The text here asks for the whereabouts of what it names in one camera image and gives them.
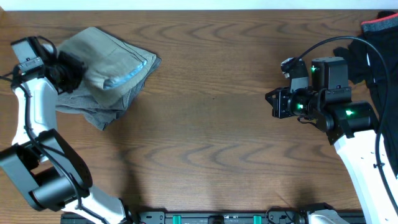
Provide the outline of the grey shorts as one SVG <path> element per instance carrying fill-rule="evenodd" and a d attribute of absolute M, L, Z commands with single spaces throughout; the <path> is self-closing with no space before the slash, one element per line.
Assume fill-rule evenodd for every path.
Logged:
<path fill-rule="evenodd" d="M 100 105 L 85 84 L 81 82 L 80 86 L 72 93 L 62 93 L 58 96 L 56 110 L 68 114 L 82 114 L 87 122 L 103 131 L 109 124 L 126 113 L 133 99 L 144 88 L 147 77 L 159 67 L 161 61 L 161 58 L 156 58 L 143 80 L 111 106 Z"/>

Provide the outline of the beige shorts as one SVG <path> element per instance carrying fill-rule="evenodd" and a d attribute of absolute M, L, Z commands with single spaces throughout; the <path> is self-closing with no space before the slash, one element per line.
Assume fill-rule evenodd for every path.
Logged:
<path fill-rule="evenodd" d="M 78 56 L 88 66 L 83 76 L 94 99 L 102 106 L 115 104 L 143 81 L 155 64 L 156 54 L 123 42 L 95 27 L 89 27 L 58 49 Z"/>

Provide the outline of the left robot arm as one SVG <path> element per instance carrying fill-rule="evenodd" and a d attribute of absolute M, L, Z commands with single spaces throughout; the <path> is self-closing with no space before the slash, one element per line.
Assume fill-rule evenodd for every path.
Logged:
<path fill-rule="evenodd" d="M 86 66 L 43 39 L 11 43 L 19 64 L 3 79 L 18 99 L 18 125 L 1 168 L 33 209 L 70 213 L 66 223 L 135 223 L 121 199 L 93 185 L 88 166 L 57 131 L 57 98 L 79 87 Z"/>

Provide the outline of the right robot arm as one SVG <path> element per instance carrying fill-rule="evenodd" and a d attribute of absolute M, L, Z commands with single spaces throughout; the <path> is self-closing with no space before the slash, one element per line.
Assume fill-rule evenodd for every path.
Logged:
<path fill-rule="evenodd" d="M 386 150 L 376 142 L 378 121 L 367 101 L 353 102 L 348 66 L 341 57 L 304 61 L 284 73 L 287 87 L 265 95 L 276 118 L 297 117 L 325 133 L 343 161 L 366 223 L 397 223 L 397 179 Z"/>

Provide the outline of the dark garment red trim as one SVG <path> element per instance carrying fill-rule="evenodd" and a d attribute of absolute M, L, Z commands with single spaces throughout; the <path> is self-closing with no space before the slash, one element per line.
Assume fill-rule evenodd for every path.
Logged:
<path fill-rule="evenodd" d="M 386 90 L 384 67 L 372 48 L 354 40 L 347 48 L 338 47 L 333 53 L 347 61 L 351 82 L 366 82 L 378 113 L 381 113 L 386 95 L 389 95 L 389 108 L 382 135 L 389 162 L 397 175 L 397 13 L 381 11 L 377 19 L 362 22 L 361 28 L 363 33 L 359 37 L 375 46 L 386 61 L 391 76 L 390 89 Z"/>

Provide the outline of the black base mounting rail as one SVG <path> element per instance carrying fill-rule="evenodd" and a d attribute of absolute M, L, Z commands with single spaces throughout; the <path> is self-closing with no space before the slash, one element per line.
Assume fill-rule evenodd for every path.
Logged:
<path fill-rule="evenodd" d="M 306 224 L 306 223 L 350 223 L 365 224 L 362 212 L 339 212 L 326 203 L 309 205 L 300 210 L 271 207 L 265 212 L 166 212 L 146 211 L 123 220 L 99 220 L 98 223 L 140 224 Z"/>

